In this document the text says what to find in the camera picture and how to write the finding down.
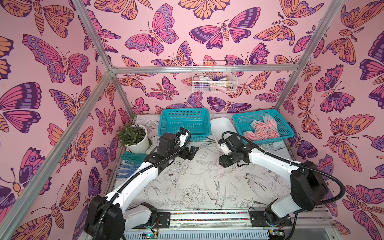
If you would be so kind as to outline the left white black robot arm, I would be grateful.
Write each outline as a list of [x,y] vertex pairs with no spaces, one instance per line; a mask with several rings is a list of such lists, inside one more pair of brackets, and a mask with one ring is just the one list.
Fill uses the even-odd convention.
[[148,203],[141,203],[132,209],[129,206],[169,166],[171,160],[185,151],[191,138],[190,131],[184,128],[176,134],[163,134],[159,145],[145,156],[132,176],[104,197],[94,197],[88,209],[84,232],[94,240],[120,240],[126,230],[139,225],[152,226],[157,214],[155,207]]

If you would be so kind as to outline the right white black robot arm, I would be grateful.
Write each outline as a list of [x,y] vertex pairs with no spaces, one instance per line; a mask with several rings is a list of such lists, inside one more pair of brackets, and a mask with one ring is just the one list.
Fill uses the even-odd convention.
[[285,159],[231,131],[222,133],[219,144],[224,153],[219,158],[222,167],[254,164],[289,182],[290,193],[270,203],[263,213],[270,226],[280,224],[290,214],[312,211],[319,205],[336,202],[346,193],[346,187],[339,179],[319,170],[311,161],[301,163]]

